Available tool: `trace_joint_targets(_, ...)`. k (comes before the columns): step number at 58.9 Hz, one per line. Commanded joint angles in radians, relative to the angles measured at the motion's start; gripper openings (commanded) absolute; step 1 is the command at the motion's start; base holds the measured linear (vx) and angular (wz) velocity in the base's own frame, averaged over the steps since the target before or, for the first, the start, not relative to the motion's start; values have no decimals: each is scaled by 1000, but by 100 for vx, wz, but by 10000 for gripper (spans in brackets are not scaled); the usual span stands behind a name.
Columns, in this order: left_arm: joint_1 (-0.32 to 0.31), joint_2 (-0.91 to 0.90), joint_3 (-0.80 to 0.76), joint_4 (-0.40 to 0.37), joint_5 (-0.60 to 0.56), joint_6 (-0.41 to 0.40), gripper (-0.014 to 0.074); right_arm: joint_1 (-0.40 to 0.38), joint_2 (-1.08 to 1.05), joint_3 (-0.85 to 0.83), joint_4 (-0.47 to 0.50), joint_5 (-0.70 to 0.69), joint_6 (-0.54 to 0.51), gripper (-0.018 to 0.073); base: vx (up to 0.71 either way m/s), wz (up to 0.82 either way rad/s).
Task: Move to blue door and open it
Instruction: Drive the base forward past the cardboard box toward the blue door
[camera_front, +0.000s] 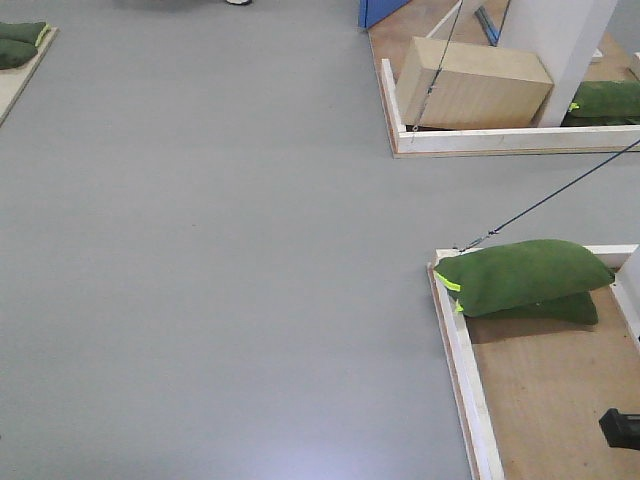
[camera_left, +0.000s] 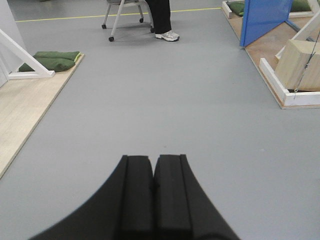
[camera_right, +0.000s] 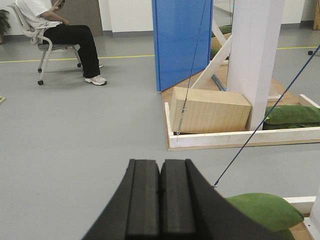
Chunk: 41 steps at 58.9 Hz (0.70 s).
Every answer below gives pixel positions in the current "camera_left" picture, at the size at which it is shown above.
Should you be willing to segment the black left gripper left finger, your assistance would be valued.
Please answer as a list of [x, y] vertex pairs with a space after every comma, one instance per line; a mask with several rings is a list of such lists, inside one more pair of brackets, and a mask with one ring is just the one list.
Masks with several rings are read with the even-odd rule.
[[103, 185], [34, 240], [151, 240], [153, 171], [147, 156], [121, 157]]

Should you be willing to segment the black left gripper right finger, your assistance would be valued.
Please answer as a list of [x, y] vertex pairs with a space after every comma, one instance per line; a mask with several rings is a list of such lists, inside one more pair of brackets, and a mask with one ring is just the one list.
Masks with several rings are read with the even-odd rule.
[[154, 170], [157, 240], [237, 240], [181, 155], [160, 155]]

